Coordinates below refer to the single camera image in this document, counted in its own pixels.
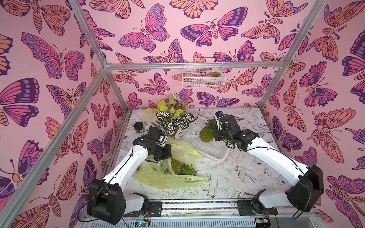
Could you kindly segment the pineapple with leafy crown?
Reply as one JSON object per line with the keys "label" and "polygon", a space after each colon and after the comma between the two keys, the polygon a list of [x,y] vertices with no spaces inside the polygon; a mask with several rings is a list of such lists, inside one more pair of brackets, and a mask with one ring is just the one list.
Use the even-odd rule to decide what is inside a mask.
{"label": "pineapple with leafy crown", "polygon": [[176,159],[171,159],[171,166],[176,175],[197,175],[197,170],[192,164],[188,165]]}

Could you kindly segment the yellow-green plastic bag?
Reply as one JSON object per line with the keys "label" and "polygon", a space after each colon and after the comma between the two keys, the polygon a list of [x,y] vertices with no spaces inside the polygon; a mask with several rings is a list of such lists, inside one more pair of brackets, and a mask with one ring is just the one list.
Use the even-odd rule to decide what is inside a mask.
{"label": "yellow-green plastic bag", "polygon": [[198,175],[195,164],[202,154],[187,141],[169,138],[167,144],[171,145],[172,158],[155,163],[149,156],[137,168],[135,179],[152,188],[168,190],[205,185],[206,179]]}

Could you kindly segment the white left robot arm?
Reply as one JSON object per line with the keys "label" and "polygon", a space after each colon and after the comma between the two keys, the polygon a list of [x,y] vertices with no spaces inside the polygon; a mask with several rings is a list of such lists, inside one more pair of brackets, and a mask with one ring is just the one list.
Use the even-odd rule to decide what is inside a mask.
{"label": "white left robot arm", "polygon": [[124,196],[125,187],[143,162],[159,163],[172,158],[167,135],[151,126],[145,135],[133,141],[126,157],[102,179],[89,186],[87,214],[96,220],[116,225],[125,215],[144,216],[149,213],[149,199],[140,193]]}

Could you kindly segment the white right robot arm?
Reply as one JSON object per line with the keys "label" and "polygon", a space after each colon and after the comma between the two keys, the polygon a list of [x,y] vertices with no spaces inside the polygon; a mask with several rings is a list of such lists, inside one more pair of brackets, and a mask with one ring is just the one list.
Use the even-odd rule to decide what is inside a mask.
{"label": "white right robot arm", "polygon": [[257,215],[265,209],[294,207],[296,219],[304,212],[310,212],[324,193],[323,172],[317,166],[308,167],[264,141],[252,130],[241,130],[232,115],[215,114],[217,127],[213,131],[216,141],[224,141],[229,148],[237,148],[265,162],[276,170],[290,184],[288,188],[261,190],[251,201],[253,212]]}

